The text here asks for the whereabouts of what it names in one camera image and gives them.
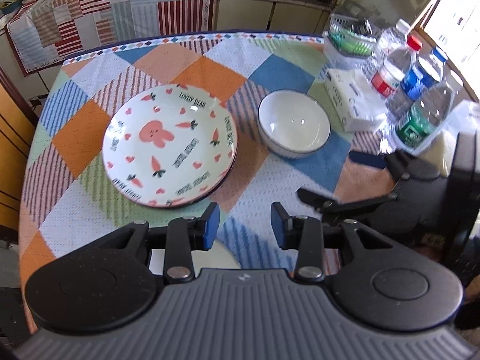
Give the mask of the white bowl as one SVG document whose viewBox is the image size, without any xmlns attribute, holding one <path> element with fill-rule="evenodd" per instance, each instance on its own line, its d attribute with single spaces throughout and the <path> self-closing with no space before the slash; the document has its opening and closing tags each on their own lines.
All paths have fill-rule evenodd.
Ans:
<svg viewBox="0 0 480 360">
<path fill-rule="evenodd" d="M 282 158 L 305 158 L 329 139 L 329 116 L 312 97 L 288 89 L 267 94 L 257 110 L 259 135 L 270 151 Z"/>
<path fill-rule="evenodd" d="M 152 250 L 150 271 L 155 275 L 162 275 L 164 271 L 164 250 Z M 220 241 L 215 240 L 208 251 L 192 251 L 191 257 L 195 275 L 202 269 L 240 269 L 241 266 L 233 254 Z"/>
</svg>

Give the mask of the pink rabbit patterned plate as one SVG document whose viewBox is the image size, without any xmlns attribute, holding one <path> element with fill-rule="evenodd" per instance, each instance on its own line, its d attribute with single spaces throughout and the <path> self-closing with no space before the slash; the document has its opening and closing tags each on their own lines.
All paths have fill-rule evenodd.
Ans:
<svg viewBox="0 0 480 360">
<path fill-rule="evenodd" d="M 129 200 L 158 206 L 161 178 L 179 167 L 199 143 L 239 146 L 233 116 L 214 95 L 192 85 L 143 91 L 112 117 L 103 138 L 103 164 L 113 186 Z"/>
</svg>

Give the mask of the large white sun plate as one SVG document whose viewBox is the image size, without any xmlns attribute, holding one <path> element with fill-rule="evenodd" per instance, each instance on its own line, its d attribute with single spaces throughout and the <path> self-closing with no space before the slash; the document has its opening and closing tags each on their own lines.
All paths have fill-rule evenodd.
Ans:
<svg viewBox="0 0 480 360">
<path fill-rule="evenodd" d="M 179 167 L 168 169 L 161 178 L 164 192 L 157 195 L 158 206 L 174 208 L 204 199 L 223 182 L 235 156 L 232 146 L 197 144 Z"/>
</svg>

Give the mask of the white tissue pack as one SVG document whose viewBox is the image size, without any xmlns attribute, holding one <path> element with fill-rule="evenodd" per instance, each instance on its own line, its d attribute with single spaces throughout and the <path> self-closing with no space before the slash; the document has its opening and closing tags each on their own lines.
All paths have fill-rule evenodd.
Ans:
<svg viewBox="0 0 480 360">
<path fill-rule="evenodd" d="M 386 122 L 385 101 L 360 69 L 328 68 L 325 87 L 345 133 L 375 133 Z"/>
</svg>

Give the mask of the bag of rice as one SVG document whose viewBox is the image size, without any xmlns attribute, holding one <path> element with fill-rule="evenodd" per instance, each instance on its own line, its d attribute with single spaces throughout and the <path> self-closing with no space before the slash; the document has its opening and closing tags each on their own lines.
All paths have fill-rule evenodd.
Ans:
<svg viewBox="0 0 480 360">
<path fill-rule="evenodd" d="M 449 176 L 458 135 L 476 131 L 479 131 L 479 104 L 464 100 L 442 122 L 424 159 L 436 166 L 441 176 Z"/>
</svg>

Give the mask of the green label water bottle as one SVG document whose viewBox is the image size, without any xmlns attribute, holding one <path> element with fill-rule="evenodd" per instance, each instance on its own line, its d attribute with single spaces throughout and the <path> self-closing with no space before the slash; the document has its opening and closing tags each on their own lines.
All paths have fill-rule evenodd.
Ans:
<svg viewBox="0 0 480 360">
<path fill-rule="evenodd" d="M 425 91 L 393 127 L 393 147 L 414 150 L 446 119 L 452 109 L 455 89 L 443 79 Z"/>
</svg>

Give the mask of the red label water bottle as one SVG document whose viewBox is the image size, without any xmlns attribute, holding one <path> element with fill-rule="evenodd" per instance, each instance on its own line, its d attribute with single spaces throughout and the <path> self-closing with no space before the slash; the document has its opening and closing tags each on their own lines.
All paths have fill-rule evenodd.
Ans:
<svg viewBox="0 0 480 360">
<path fill-rule="evenodd" d="M 395 95 L 401 81 L 416 61 L 422 42 L 414 35 L 408 35 L 404 46 L 395 49 L 385 58 L 371 79 L 371 84 L 384 98 Z"/>
</svg>

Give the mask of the blue label water bottle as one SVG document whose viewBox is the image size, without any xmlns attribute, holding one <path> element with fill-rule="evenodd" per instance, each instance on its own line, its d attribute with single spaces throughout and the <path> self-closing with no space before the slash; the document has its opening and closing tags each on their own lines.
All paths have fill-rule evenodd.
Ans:
<svg viewBox="0 0 480 360">
<path fill-rule="evenodd" d="M 398 121 L 425 91 L 443 79 L 443 68 L 447 61 L 447 54 L 438 46 L 427 56 L 417 57 L 394 97 L 387 102 L 392 122 Z"/>
</svg>

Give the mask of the clear water bottle at back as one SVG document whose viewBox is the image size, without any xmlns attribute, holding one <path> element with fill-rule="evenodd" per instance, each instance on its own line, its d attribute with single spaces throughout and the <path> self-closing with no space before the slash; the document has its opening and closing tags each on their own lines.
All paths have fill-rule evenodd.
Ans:
<svg viewBox="0 0 480 360">
<path fill-rule="evenodd" d="M 364 66 L 364 74 L 368 79 L 374 76 L 391 52 L 405 45 L 409 32 L 410 26 L 403 19 L 399 19 L 394 26 L 382 31 L 377 38 L 377 44 L 373 48 L 371 57 Z"/>
</svg>

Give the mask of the colourful patchwork tablecloth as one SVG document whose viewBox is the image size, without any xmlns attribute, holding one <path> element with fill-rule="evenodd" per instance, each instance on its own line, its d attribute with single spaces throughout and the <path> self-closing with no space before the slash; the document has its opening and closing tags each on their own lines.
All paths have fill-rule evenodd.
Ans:
<svg viewBox="0 0 480 360">
<path fill-rule="evenodd" d="M 324 84 L 323 37 L 208 33 L 66 60 L 26 164 L 19 277 L 120 226 L 166 225 L 219 205 L 197 267 L 282 268 L 270 205 L 310 215 L 300 188 L 353 202 L 388 193 L 385 171 L 354 164 L 378 137 L 346 133 Z"/>
</svg>

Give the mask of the wooden chair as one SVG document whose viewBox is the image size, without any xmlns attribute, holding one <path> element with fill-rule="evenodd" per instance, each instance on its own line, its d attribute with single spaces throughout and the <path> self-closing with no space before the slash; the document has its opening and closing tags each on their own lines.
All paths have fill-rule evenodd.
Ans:
<svg viewBox="0 0 480 360">
<path fill-rule="evenodd" d="M 32 111 L 5 72 L 1 72 L 1 242 L 19 242 L 24 172 L 38 125 Z"/>
</svg>

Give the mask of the striped counter cloth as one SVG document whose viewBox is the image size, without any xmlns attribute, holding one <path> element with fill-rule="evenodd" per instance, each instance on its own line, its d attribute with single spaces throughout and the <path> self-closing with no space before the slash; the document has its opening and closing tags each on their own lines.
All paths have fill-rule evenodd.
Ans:
<svg viewBox="0 0 480 360">
<path fill-rule="evenodd" d="M 80 52 L 144 38 L 208 30 L 211 0 L 36 0 L 7 24 L 29 75 Z"/>
</svg>

